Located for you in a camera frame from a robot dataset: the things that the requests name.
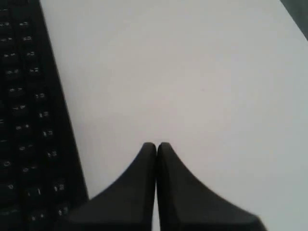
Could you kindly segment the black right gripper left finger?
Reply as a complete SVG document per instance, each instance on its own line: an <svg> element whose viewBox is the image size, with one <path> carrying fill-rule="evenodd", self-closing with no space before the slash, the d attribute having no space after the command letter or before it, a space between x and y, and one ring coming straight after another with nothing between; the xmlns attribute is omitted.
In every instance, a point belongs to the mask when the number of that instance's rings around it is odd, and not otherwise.
<svg viewBox="0 0 308 231"><path fill-rule="evenodd" d="M150 231L156 146L146 142L125 172L68 216L70 231Z"/></svg>

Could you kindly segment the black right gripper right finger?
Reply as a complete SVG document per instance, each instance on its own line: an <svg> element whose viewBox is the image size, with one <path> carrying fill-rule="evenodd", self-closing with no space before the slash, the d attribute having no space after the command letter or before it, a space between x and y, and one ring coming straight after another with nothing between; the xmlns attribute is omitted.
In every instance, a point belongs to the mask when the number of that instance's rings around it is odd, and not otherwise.
<svg viewBox="0 0 308 231"><path fill-rule="evenodd" d="M180 160L170 143L157 150L157 200L162 231L264 231L260 218L223 199Z"/></svg>

